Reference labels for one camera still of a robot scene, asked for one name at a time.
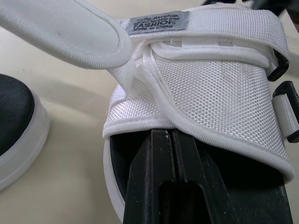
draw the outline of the white table surface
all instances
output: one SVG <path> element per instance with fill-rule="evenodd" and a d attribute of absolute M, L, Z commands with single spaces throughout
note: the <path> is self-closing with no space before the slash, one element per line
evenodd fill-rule
<path fill-rule="evenodd" d="M 115 19 L 199 6 L 201 0 L 91 0 Z M 285 30 L 296 35 L 287 15 Z M 60 61 L 0 28 L 0 73 L 36 92 L 51 124 L 45 146 L 18 181 L 0 192 L 1 224 L 119 224 L 103 173 L 102 127 L 116 81 L 104 70 Z M 284 76 L 299 90 L 299 76 Z M 287 144 L 299 170 L 299 145 Z M 286 186 L 299 223 L 298 177 Z"/>

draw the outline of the white mesh fabric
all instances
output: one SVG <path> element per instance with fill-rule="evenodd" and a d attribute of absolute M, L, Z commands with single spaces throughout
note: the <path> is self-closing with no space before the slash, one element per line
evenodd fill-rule
<path fill-rule="evenodd" d="M 168 60 L 155 54 L 176 106 L 208 128 L 265 146 L 287 158 L 265 70 L 221 60 Z"/>
<path fill-rule="evenodd" d="M 107 122 L 159 113 L 149 88 L 140 81 L 134 80 L 132 91 L 130 91 L 126 99 L 110 109 Z"/>

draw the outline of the white rubber sole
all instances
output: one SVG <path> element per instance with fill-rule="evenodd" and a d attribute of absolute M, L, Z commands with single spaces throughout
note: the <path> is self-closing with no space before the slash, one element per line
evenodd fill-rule
<path fill-rule="evenodd" d="M 0 156 L 0 191 L 30 168 L 48 135 L 49 117 L 38 96 L 32 94 L 35 108 L 28 127 L 16 143 Z"/>
<path fill-rule="evenodd" d="M 123 221 L 125 213 L 125 201 L 121 196 L 121 192 L 117 186 L 116 179 L 113 172 L 111 154 L 110 154 L 110 138 L 105 140 L 104 154 L 103 154 L 104 176 L 106 181 L 107 190 L 114 210 L 120 219 Z"/>

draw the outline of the black insole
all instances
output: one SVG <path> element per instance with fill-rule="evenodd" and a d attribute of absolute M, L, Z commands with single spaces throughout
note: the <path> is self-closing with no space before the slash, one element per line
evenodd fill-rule
<path fill-rule="evenodd" d="M 110 151 L 117 185 L 126 198 L 130 165 L 150 131 L 112 136 Z M 248 157 L 196 140 L 217 164 L 241 224 L 292 224 L 281 174 Z"/>
<path fill-rule="evenodd" d="M 0 155 L 24 133 L 34 107 L 32 93 L 24 83 L 0 74 Z"/>

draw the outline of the black plastic buckle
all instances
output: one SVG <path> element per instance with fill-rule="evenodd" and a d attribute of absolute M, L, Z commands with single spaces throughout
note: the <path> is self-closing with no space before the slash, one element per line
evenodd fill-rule
<path fill-rule="evenodd" d="M 273 93 L 273 97 L 276 97 L 278 95 L 284 95 L 286 94 L 291 107 L 294 111 L 295 117 L 299 123 L 299 97 L 296 92 L 296 89 L 294 87 L 294 84 L 291 81 L 285 81 L 282 84 L 279 85 L 279 87 L 276 88 L 276 90 Z M 291 134 L 289 137 L 287 137 L 288 142 L 290 143 L 298 143 L 299 142 L 299 130 Z"/>
<path fill-rule="evenodd" d="M 283 74 L 286 73 L 286 71 L 289 68 L 289 62 L 288 60 L 280 54 L 278 51 L 274 50 L 275 56 L 278 59 L 278 67 L 268 76 L 268 80 L 270 82 L 275 82 L 280 77 L 282 77 Z"/>

